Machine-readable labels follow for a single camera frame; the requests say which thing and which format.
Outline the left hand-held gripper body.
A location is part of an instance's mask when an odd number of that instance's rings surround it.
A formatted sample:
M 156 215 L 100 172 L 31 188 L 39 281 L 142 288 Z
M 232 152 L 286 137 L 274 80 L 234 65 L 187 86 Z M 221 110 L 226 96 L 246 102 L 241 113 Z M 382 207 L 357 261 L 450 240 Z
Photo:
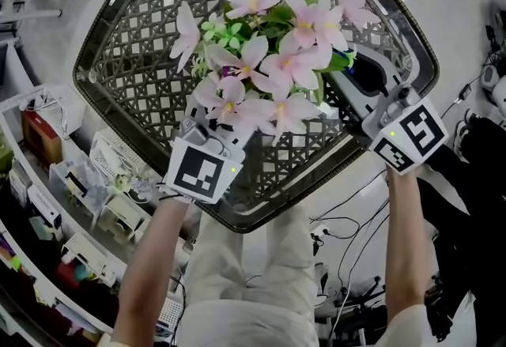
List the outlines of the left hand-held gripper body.
M 197 119 L 184 119 L 172 142 L 164 193 L 214 205 L 239 175 L 244 159 L 236 139 L 230 141 Z

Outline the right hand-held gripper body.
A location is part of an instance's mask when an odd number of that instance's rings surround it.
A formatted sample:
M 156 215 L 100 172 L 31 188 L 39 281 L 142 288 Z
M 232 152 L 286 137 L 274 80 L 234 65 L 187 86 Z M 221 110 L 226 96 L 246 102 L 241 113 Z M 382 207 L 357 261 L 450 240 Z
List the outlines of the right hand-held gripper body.
M 400 85 L 380 98 L 362 130 L 371 139 L 368 150 L 399 175 L 424 163 L 449 138 L 430 98 L 421 97 L 410 85 Z

